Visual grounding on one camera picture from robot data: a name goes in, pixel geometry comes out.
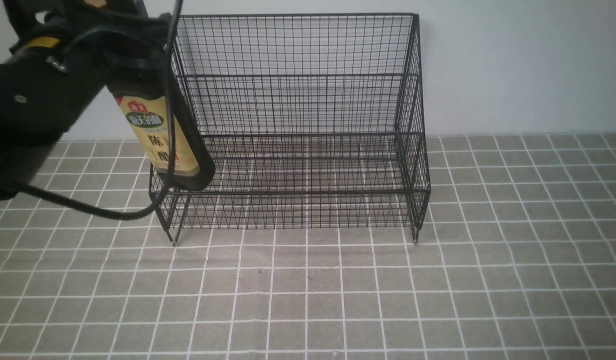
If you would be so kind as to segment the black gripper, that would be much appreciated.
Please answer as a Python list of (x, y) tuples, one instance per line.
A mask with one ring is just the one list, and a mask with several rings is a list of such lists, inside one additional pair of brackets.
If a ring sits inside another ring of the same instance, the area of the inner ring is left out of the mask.
[[(172, 55), (161, 50), (161, 18), (134, 10), (7, 10), (18, 36), (0, 63), (0, 146), (50, 146), (101, 89), (155, 100), (170, 94)], [(138, 53), (114, 50), (136, 44)]]

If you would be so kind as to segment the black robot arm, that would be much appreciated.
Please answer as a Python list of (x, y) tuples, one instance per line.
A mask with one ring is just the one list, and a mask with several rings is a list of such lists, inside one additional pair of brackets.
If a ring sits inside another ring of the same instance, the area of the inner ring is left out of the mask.
[[(113, 68), (162, 66), (172, 16), (140, 0), (3, 5), (18, 41), (0, 63), (0, 180), (28, 185)], [(0, 185), (0, 201), (17, 193)]]

